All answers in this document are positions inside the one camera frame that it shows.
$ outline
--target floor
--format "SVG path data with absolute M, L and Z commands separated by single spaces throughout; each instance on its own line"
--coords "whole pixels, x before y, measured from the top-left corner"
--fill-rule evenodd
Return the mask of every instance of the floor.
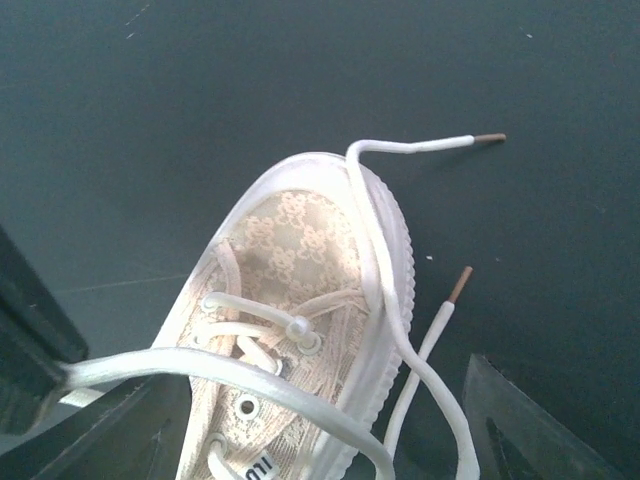
M 98 357 L 150 344 L 226 213 L 278 160 L 361 138 L 504 131 L 497 147 L 364 158 L 412 234 L 411 338 L 472 265 L 431 360 L 456 395 L 471 353 L 593 373 L 616 395 L 640 371 L 639 10 L 8 2 L 0 222 Z M 637 409 L 621 415 L 640 437 Z M 450 478 L 455 459 L 421 388 L 398 478 Z M 372 468 L 359 458 L 346 478 Z

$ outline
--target white sneaker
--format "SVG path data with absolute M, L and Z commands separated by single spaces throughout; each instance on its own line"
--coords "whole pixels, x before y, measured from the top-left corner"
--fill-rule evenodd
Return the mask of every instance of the white sneaker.
M 456 478 L 477 479 L 466 418 L 424 361 L 464 281 L 417 354 L 407 338 L 414 295 L 407 227 L 359 155 L 504 139 L 362 140 L 346 158 L 305 153 L 280 162 L 218 229 L 153 348 L 63 366 L 68 389 L 160 372 L 191 375 L 179 480 L 339 479 L 357 449 L 375 464 L 376 480 L 392 480 L 400 427 L 422 380 L 453 430 Z M 383 446 L 369 430 L 401 360 L 412 373 Z
M 414 296 L 409 234 L 391 192 L 368 169 L 362 167 L 362 174 L 392 256 L 406 334 Z M 216 308 L 211 292 L 301 315 L 317 337 L 305 345 L 260 316 Z M 249 188 L 213 236 L 154 342 L 174 345 L 276 373 L 371 428 L 401 359 L 343 157 L 295 155 Z M 225 468 L 243 479 L 338 479 L 356 454 L 305 418 L 236 388 L 202 379 L 193 379 L 192 388 L 179 479 L 225 479 Z M 210 471 L 212 435 L 223 439 L 220 463 L 228 467 Z

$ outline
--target white shoelace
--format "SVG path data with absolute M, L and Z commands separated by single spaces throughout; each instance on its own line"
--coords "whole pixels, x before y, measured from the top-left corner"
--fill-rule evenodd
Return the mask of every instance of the white shoelace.
M 113 380 L 159 373 L 189 375 L 208 379 L 244 390 L 249 394 L 273 402 L 301 415 L 322 430 L 366 455 L 375 465 L 376 480 L 394 480 L 395 473 L 393 470 L 392 454 L 395 452 L 397 436 L 402 420 L 406 414 L 406 408 L 408 408 L 408 403 L 410 403 L 415 393 L 415 388 L 412 385 L 415 384 L 415 386 L 417 386 L 415 382 L 415 377 L 417 376 L 431 391 L 431 394 L 449 422 L 455 436 L 458 448 L 456 479 L 478 479 L 480 469 L 466 417 L 453 394 L 437 373 L 424 361 L 433 348 L 433 345 L 435 345 L 453 309 L 450 307 L 444 310 L 441 309 L 442 313 L 439 312 L 440 320 L 436 317 L 438 321 L 434 322 L 432 328 L 427 332 L 420 354 L 416 353 L 404 331 L 398 294 L 394 285 L 391 256 L 387 249 L 384 234 L 376 218 L 375 208 L 367 192 L 365 179 L 360 169 L 359 157 L 360 154 L 365 151 L 408 154 L 466 147 L 478 142 L 504 141 L 505 138 L 502 134 L 496 134 L 476 137 L 466 135 L 418 143 L 361 140 L 352 144 L 347 150 L 347 173 L 353 189 L 354 200 L 363 218 L 378 262 L 384 305 L 393 339 L 402 359 L 409 365 L 412 370 L 412 375 L 414 375 L 410 377 L 407 387 L 405 387 L 403 391 L 404 396 L 402 397 L 402 401 L 399 402 L 399 414 L 394 414 L 393 417 L 395 418 L 392 417 L 392 422 L 389 425 L 390 430 L 388 430 L 390 433 L 388 433 L 385 438 L 385 445 L 382 445 L 376 440 L 375 437 L 358 422 L 327 401 L 297 389 L 273 373 L 239 362 L 235 359 L 198 350 L 185 348 L 154 348 L 123 353 L 97 360 L 89 360 L 74 365 L 61 364 L 62 368 L 66 370 L 68 374 L 65 390 L 74 391 Z M 218 300 L 224 300 L 224 298 L 218 296 Z M 250 301 L 238 299 L 238 297 L 233 297 L 230 301 L 235 303 L 236 300 L 238 301 L 235 304 L 236 307 L 256 307 L 256 305 L 253 304 L 255 302 L 247 303 Z M 271 307 L 261 304 L 257 305 L 261 313 L 274 313 L 269 311 Z M 276 310 L 277 315 L 273 317 L 274 323 L 281 325 L 282 323 L 278 322 L 283 322 L 283 319 L 285 319 L 287 322 L 286 325 L 283 325 L 285 328 L 288 325 L 299 325 L 294 317 L 286 313 L 285 315 L 281 315 L 282 313 L 284 312 Z M 305 330 L 304 325 L 301 325 L 301 332 L 303 337 L 307 335 L 305 337 L 307 340 L 311 338 L 311 334 L 308 330 Z M 209 455 L 210 467 L 213 466 L 211 465 L 211 458 L 214 458 L 214 462 L 216 458 L 220 459 L 222 449 L 214 445 L 212 452 L 213 454 Z M 226 469 L 224 465 L 214 466 L 214 468 L 217 469 L 221 469 L 222 467 Z M 229 478 L 236 480 L 241 477 L 230 476 Z
M 295 312 L 305 312 L 305 316 L 299 314 L 291 315 L 290 313 L 269 305 L 221 292 L 211 292 L 208 294 L 202 301 L 201 308 L 204 311 L 214 311 L 220 307 L 233 308 L 268 320 L 282 327 L 285 336 L 297 345 L 298 350 L 302 354 L 315 355 L 322 346 L 322 339 L 313 331 L 309 319 L 341 308 L 345 305 L 345 302 L 358 295 L 359 292 L 355 290 L 342 290 L 313 298 L 294 309 Z M 250 338 L 259 338 L 271 333 L 271 331 L 269 327 L 243 322 L 216 322 L 201 327 L 198 335 L 204 337 L 201 341 L 205 345 L 211 338 L 216 336 L 235 336 L 236 345 L 240 347 L 248 357 L 250 360 L 249 363 L 274 375 L 279 375 L 282 370 L 281 360 L 271 357 Z M 205 448 L 209 448 L 207 464 L 213 478 L 216 480 L 244 480 L 231 469 L 224 459 L 226 442 L 223 437 L 212 441 L 211 444 L 208 447 L 205 446 Z

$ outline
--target beige fabric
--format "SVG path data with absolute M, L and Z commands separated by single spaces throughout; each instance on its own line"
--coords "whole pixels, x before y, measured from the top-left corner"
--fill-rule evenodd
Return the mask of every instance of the beige fabric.
M 179 345 L 193 347 L 193 336 L 206 322 L 238 319 L 237 312 L 226 309 L 202 313 L 198 302 L 210 291 L 242 295 L 303 315 L 323 340 L 314 356 L 301 354 L 281 327 L 244 313 L 239 320 L 271 327 L 269 334 L 256 340 L 282 360 L 282 378 L 335 403 L 367 319 L 355 238 L 339 208 L 311 192 L 284 192 L 268 198 L 248 212 L 212 252 L 208 275 L 201 288 L 193 290 L 197 298 L 192 297 L 184 310 L 188 321 Z M 234 344 L 233 337 L 218 337 L 206 349 L 247 361 Z M 193 407 L 178 478 L 212 478 L 205 439 L 213 432 L 227 438 L 226 460 L 234 469 L 239 471 L 266 449 L 280 466 L 279 478 L 301 478 L 319 434 L 317 428 L 263 400 L 255 419 L 242 420 L 235 413 L 242 392 L 198 379 L 192 385 Z

